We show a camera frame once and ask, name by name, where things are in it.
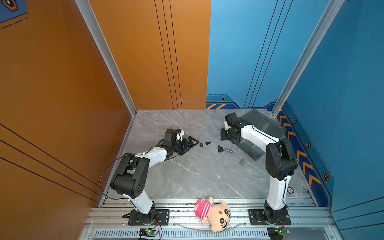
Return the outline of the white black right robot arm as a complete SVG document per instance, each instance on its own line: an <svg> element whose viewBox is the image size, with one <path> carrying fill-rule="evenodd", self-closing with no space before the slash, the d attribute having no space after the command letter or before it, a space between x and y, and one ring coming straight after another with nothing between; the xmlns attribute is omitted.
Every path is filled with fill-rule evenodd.
<svg viewBox="0 0 384 240"><path fill-rule="evenodd" d="M265 153L266 170L270 175L269 195L264 211L255 217L267 224L291 224L286 203L289 182L298 168L293 147L288 139L273 137L253 125L225 123L221 129L221 140L238 141L245 139Z"/></svg>

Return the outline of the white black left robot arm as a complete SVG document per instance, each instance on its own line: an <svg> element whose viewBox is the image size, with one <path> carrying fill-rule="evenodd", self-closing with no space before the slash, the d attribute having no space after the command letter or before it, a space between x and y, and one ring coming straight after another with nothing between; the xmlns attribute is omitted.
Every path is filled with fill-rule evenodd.
<svg viewBox="0 0 384 240"><path fill-rule="evenodd" d="M124 215L130 219L130 225L151 225L156 218L156 204L145 192L149 168L187 153L200 142L189 136L165 137L149 151L141 154L123 155L110 182L111 189L128 199L134 209Z"/></svg>

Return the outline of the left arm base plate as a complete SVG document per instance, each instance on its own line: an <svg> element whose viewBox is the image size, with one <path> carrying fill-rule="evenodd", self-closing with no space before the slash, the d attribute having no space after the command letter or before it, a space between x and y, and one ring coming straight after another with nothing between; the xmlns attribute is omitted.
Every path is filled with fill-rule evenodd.
<svg viewBox="0 0 384 240"><path fill-rule="evenodd" d="M136 210L132 210L129 215L129 226L152 226L160 224L167 226L170 219L169 209L152 209L148 214L142 214Z"/></svg>

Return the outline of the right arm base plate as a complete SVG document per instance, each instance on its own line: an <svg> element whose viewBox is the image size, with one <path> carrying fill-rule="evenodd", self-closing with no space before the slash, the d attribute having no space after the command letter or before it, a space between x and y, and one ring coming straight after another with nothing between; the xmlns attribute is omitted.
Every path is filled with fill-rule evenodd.
<svg viewBox="0 0 384 240"><path fill-rule="evenodd" d="M249 209L249 220L252 226L290 226L292 224L288 212L284 209Z"/></svg>

